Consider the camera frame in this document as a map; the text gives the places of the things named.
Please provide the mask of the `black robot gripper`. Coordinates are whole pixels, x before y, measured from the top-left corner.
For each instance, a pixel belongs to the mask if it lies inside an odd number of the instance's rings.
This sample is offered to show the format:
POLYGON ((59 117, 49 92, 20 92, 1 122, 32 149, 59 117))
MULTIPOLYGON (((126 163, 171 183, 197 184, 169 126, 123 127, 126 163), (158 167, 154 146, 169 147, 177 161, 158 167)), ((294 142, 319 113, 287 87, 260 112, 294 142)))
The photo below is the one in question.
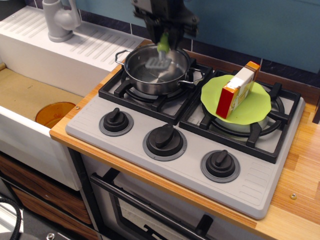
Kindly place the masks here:
POLYGON ((183 0, 132 0, 135 17, 143 19, 154 44, 168 31, 168 43, 175 50, 184 34, 198 34, 199 17, 192 13, 183 0))

